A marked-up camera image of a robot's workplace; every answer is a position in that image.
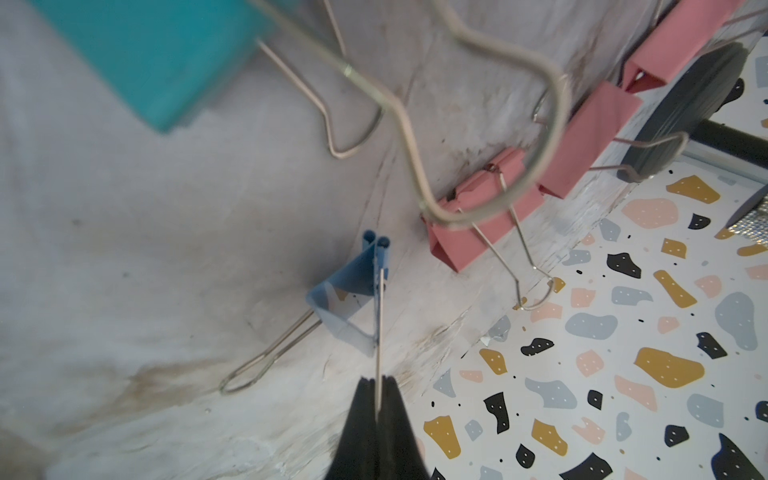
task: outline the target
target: metal wire handle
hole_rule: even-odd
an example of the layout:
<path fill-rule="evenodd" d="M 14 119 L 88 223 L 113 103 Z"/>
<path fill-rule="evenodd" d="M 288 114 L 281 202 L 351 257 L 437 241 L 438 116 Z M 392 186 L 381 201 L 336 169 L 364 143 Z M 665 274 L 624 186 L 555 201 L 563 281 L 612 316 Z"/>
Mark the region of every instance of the metal wire handle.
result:
<path fill-rule="evenodd" d="M 339 24 L 336 22 L 336 16 L 333 14 L 330 1 L 323 0 L 323 6 L 325 7 L 326 15 L 328 16 L 331 28 L 333 29 L 333 35 L 336 37 L 336 43 L 339 44 L 341 55 L 346 57 L 346 44 L 344 43 L 344 38 L 341 35 Z M 333 123 L 331 121 L 329 108 L 326 102 L 319 96 L 316 91 L 314 91 L 311 85 L 309 85 L 303 78 L 301 78 L 299 72 L 295 68 L 291 67 L 282 55 L 279 55 L 276 51 L 274 51 L 274 49 L 272 49 L 272 47 L 261 40 L 256 40 L 256 44 L 280 69 L 280 71 L 283 72 L 288 80 L 290 80 L 291 83 L 293 83 L 293 85 L 295 85 L 296 88 L 298 88 L 301 93 L 309 98 L 309 100 L 317 107 L 317 109 L 320 110 L 326 127 L 326 142 L 328 144 L 328 152 L 331 153 L 331 156 L 339 160 L 345 160 L 346 158 L 349 158 L 359 152 L 362 146 L 373 136 L 373 132 L 376 131 L 376 128 L 381 123 L 381 120 L 384 117 L 384 110 L 379 107 L 378 111 L 376 112 L 376 117 L 368 126 L 366 132 L 354 145 L 345 150 L 340 150 L 336 146 L 336 141 L 334 140 Z"/>
<path fill-rule="evenodd" d="M 424 165 L 419 155 L 413 127 L 405 105 L 381 82 L 355 69 L 334 49 L 317 38 L 305 25 L 294 20 L 291 15 L 276 7 L 270 0 L 250 0 L 259 10 L 269 16 L 282 29 L 288 31 L 318 54 L 325 62 L 342 72 L 353 84 L 370 96 L 385 111 L 392 112 L 397 121 L 399 133 L 409 159 L 409 167 L 419 207 L 427 220 L 446 227 L 468 227 L 473 222 L 482 222 L 517 200 L 546 171 L 560 138 L 563 134 L 568 112 L 571 108 L 571 89 L 565 80 L 562 69 L 544 55 L 518 47 L 506 41 L 498 40 L 467 27 L 444 0 L 432 0 L 435 10 L 448 26 L 453 37 L 467 48 L 486 55 L 510 61 L 514 65 L 533 71 L 540 76 L 553 91 L 553 111 L 551 121 L 545 132 L 544 140 L 537 146 L 528 169 L 504 193 L 489 202 L 473 208 L 469 212 L 449 212 L 441 207 L 432 192 Z"/>
<path fill-rule="evenodd" d="M 536 105 L 534 106 L 533 112 L 531 113 L 531 120 L 536 124 L 546 125 L 545 121 L 540 119 L 538 117 L 539 111 L 541 110 L 542 105 L 544 104 L 544 100 L 547 96 L 547 91 L 545 91 L 543 94 L 541 94 L 541 97 L 536 102 Z M 620 144 L 628 144 L 632 147 L 636 148 L 651 148 L 656 147 L 657 145 L 661 145 L 664 143 L 667 143 L 668 141 L 678 141 L 680 144 L 677 146 L 677 149 L 675 149 L 674 153 L 670 155 L 669 159 L 664 162 L 661 167 L 659 167 L 658 171 L 663 170 L 667 167 L 672 161 L 674 161 L 675 158 L 679 157 L 680 154 L 683 153 L 685 150 L 685 147 L 688 145 L 688 141 L 690 140 L 690 135 L 688 135 L 687 132 L 684 131 L 676 131 L 674 133 L 664 135 L 663 137 L 654 138 L 653 140 L 649 141 L 643 141 L 643 140 L 629 140 L 627 138 L 619 138 L 615 137 L 613 141 L 618 142 Z M 603 167 L 591 167 L 589 168 L 589 171 L 603 171 L 603 170 L 623 170 L 626 172 L 627 177 L 629 178 L 629 181 L 634 184 L 639 184 L 640 182 L 644 180 L 648 180 L 650 178 L 653 178 L 656 174 L 655 172 L 650 175 L 640 175 L 637 170 L 634 169 L 631 165 L 627 164 L 619 164 L 619 165 L 607 165 Z"/>
<path fill-rule="evenodd" d="M 507 182 L 504 180 L 504 175 L 501 173 L 501 171 L 498 168 L 495 168 L 494 170 L 490 170 L 494 173 L 498 174 L 498 181 L 502 186 L 502 190 L 507 190 Z M 523 235 L 523 230 L 520 225 L 520 220 L 518 219 L 518 214 L 515 212 L 515 207 L 513 205 L 509 206 L 509 213 L 512 215 L 512 221 L 515 222 L 515 226 L 517 227 L 518 236 L 520 237 L 520 243 L 523 244 L 523 251 L 525 251 L 525 256 L 528 258 L 528 264 L 531 265 L 531 268 L 539 272 L 541 275 L 544 275 L 548 279 L 548 286 L 549 290 L 547 290 L 547 293 L 544 295 L 544 298 L 539 300 L 537 303 L 534 303 L 529 306 L 523 305 L 523 299 L 522 294 L 520 293 L 520 279 L 517 275 L 515 275 L 515 271 L 512 270 L 512 267 L 509 266 L 509 263 L 507 263 L 507 260 L 502 257 L 502 255 L 496 250 L 496 247 L 494 247 L 493 243 L 488 239 L 488 237 L 485 236 L 485 234 L 480 230 L 480 227 L 477 226 L 476 223 L 472 224 L 472 228 L 475 229 L 475 232 L 478 234 L 478 236 L 482 239 L 483 242 L 485 242 L 485 245 L 488 246 L 491 252 L 493 252 L 494 255 L 496 255 L 496 258 L 498 258 L 498 261 L 502 263 L 504 268 L 509 272 L 510 275 L 512 275 L 512 278 L 515 280 L 515 291 L 518 296 L 518 305 L 520 306 L 520 310 L 525 310 L 527 312 L 530 312 L 532 310 L 536 310 L 538 307 L 544 305 L 544 303 L 547 301 L 549 296 L 552 294 L 552 290 L 554 290 L 554 278 L 549 273 L 546 273 L 541 268 L 536 266 L 536 263 L 533 261 L 533 257 L 531 256 L 530 250 L 528 250 L 528 243 L 525 241 L 525 236 Z"/>
<path fill-rule="evenodd" d="M 285 352 L 292 349 L 298 342 L 302 341 L 307 335 L 309 335 L 314 329 L 316 329 L 320 324 L 322 323 L 321 320 L 317 320 L 312 325 L 308 326 L 303 332 L 301 332 L 295 339 L 291 340 L 288 345 L 284 346 L 282 349 L 280 349 L 279 352 L 277 352 L 274 356 L 270 357 L 269 360 L 266 362 L 266 365 L 259 370 L 259 372 L 254 376 L 251 380 L 248 382 L 238 385 L 235 387 L 232 387 L 230 389 L 227 388 L 227 385 L 240 376 L 243 372 L 245 372 L 248 369 L 251 369 L 254 367 L 257 363 L 263 361 L 265 358 L 269 356 L 277 347 L 279 347 L 283 342 L 286 341 L 286 339 L 295 332 L 300 326 L 302 326 L 308 319 L 312 317 L 314 314 L 314 310 L 309 309 L 307 310 L 292 326 L 286 330 L 283 335 L 280 336 L 277 340 L 275 340 L 272 345 L 266 348 L 262 353 L 254 356 L 252 359 L 245 362 L 243 365 L 237 367 L 235 370 L 232 371 L 229 375 L 227 375 L 224 380 L 221 381 L 219 384 L 219 393 L 221 395 L 230 395 L 232 393 L 239 392 L 240 390 L 247 389 L 248 387 L 252 386 L 254 383 L 261 380 L 261 377 L 264 376 L 264 374 L 269 370 L 272 365 L 281 357 Z"/>

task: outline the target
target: binder clip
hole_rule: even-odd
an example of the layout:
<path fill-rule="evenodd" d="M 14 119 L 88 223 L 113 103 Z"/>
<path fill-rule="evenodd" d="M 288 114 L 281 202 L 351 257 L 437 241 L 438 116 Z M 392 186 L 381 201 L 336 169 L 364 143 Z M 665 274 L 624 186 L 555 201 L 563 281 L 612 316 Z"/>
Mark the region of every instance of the binder clip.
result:
<path fill-rule="evenodd" d="M 445 0 L 432 0 L 438 16 L 460 45 L 532 71 L 546 82 L 552 92 L 553 104 L 553 115 L 548 122 L 548 129 L 544 133 L 543 141 L 537 145 L 531 154 L 528 169 L 507 190 L 469 211 L 451 212 L 446 210 L 438 203 L 429 186 L 410 118 L 399 98 L 380 81 L 357 70 L 342 55 L 317 38 L 311 29 L 292 18 L 290 14 L 276 6 L 272 1 L 250 0 L 250 3 L 271 18 L 283 30 L 301 40 L 325 62 L 344 74 L 354 85 L 376 101 L 385 112 L 394 115 L 409 159 L 409 170 L 419 198 L 419 207 L 429 221 L 445 227 L 458 228 L 468 227 L 472 223 L 482 222 L 497 215 L 535 185 L 536 180 L 544 173 L 552 159 L 564 130 L 568 109 L 571 106 L 571 91 L 560 67 L 537 52 L 529 51 L 469 28 Z"/>
<path fill-rule="evenodd" d="M 333 36 L 336 39 L 336 43 L 338 44 L 339 52 L 344 58 L 346 58 L 346 44 L 344 43 L 344 38 L 341 35 L 339 24 L 336 22 L 336 16 L 333 14 L 330 0 L 323 0 L 323 7 L 326 11 L 328 21 L 331 24 L 331 28 L 333 29 Z M 381 120 L 384 117 L 384 110 L 379 107 L 379 110 L 376 112 L 376 117 L 366 129 L 366 132 L 354 145 L 347 149 L 340 150 L 336 146 L 336 141 L 334 140 L 333 123 L 331 121 L 330 111 L 326 102 L 319 96 L 316 91 L 314 91 L 311 85 L 309 85 L 303 78 L 301 78 L 299 72 L 290 66 L 282 55 L 278 54 L 272 47 L 267 45 L 262 40 L 256 40 L 256 44 L 264 52 L 264 54 L 266 54 L 266 56 L 280 69 L 280 71 L 283 72 L 286 78 L 288 78 L 288 80 L 293 83 L 293 85 L 296 86 L 296 88 L 298 88 L 302 94 L 309 98 L 309 100 L 317 107 L 318 110 L 320 110 L 320 114 L 323 116 L 323 121 L 325 122 L 326 141 L 328 144 L 328 152 L 330 152 L 331 156 L 339 160 L 344 160 L 359 152 L 362 146 L 368 141 L 368 139 L 373 136 L 373 132 L 376 131 L 376 128 L 381 123 Z"/>
<path fill-rule="evenodd" d="M 531 120 L 545 124 L 539 117 L 544 103 L 545 92 L 534 107 Z M 642 100 L 621 88 L 602 81 L 576 112 L 563 135 L 563 141 L 554 156 L 549 169 L 540 179 L 541 191 L 553 197 L 565 199 L 581 177 L 588 171 L 619 170 L 625 179 L 637 183 L 653 175 L 639 175 L 629 164 L 592 167 L 611 142 L 628 144 L 637 148 L 652 148 L 667 142 L 677 142 L 677 148 L 663 162 L 669 164 L 683 153 L 688 145 L 689 135 L 684 131 L 660 136 L 649 141 L 629 140 L 616 137 L 632 116 Z"/>
<path fill-rule="evenodd" d="M 524 151 L 513 147 L 502 151 L 496 158 L 485 165 L 482 170 L 473 174 L 456 187 L 449 197 L 440 200 L 441 206 L 448 211 L 460 212 L 465 208 L 472 208 L 488 198 L 503 193 L 507 189 L 507 182 L 519 177 L 525 170 L 522 163 L 524 156 Z M 532 187 L 522 198 L 508 207 L 508 211 L 482 223 L 473 222 L 471 229 L 451 230 L 422 218 L 426 223 L 427 234 L 429 235 L 429 250 L 432 252 L 432 255 L 450 266 L 456 273 L 464 270 L 486 250 L 492 251 L 515 280 L 518 304 L 522 305 L 520 281 L 504 257 L 496 250 L 494 243 L 498 242 L 510 230 L 517 227 L 523 250 L 531 268 L 552 280 L 551 276 L 536 266 L 520 227 L 520 221 L 527 218 L 543 203 L 544 196 L 538 188 Z M 524 310 L 535 310 L 546 301 L 550 292 L 551 285 L 550 291 L 540 302 L 534 305 L 523 306 L 522 308 Z"/>
<path fill-rule="evenodd" d="M 667 17 L 648 35 L 624 64 L 621 87 L 632 94 L 669 84 L 698 55 L 716 50 L 744 35 L 707 42 L 725 26 L 741 22 L 766 10 L 728 20 L 745 0 L 680 0 Z"/>
<path fill-rule="evenodd" d="M 311 308 L 266 350 L 237 367 L 222 380 L 221 384 L 219 384 L 219 392 L 222 395 L 239 392 L 258 382 L 285 352 L 293 348 L 321 323 L 325 323 L 328 330 L 337 339 L 355 346 L 367 356 L 372 356 L 374 350 L 376 350 L 379 353 L 376 360 L 376 378 L 379 378 L 383 292 L 389 275 L 389 268 L 387 267 L 389 244 L 389 238 L 377 238 L 376 233 L 373 231 L 366 231 L 362 236 L 361 254 L 311 289 L 306 295 L 306 302 Z M 349 319 L 371 299 L 374 300 L 376 323 L 373 334 L 367 334 L 351 324 Z M 273 351 L 283 345 L 288 337 L 315 314 L 319 317 L 319 320 L 307 327 L 275 355 L 270 356 Z M 232 380 L 265 359 L 266 363 L 251 380 L 235 387 L 228 387 Z"/>

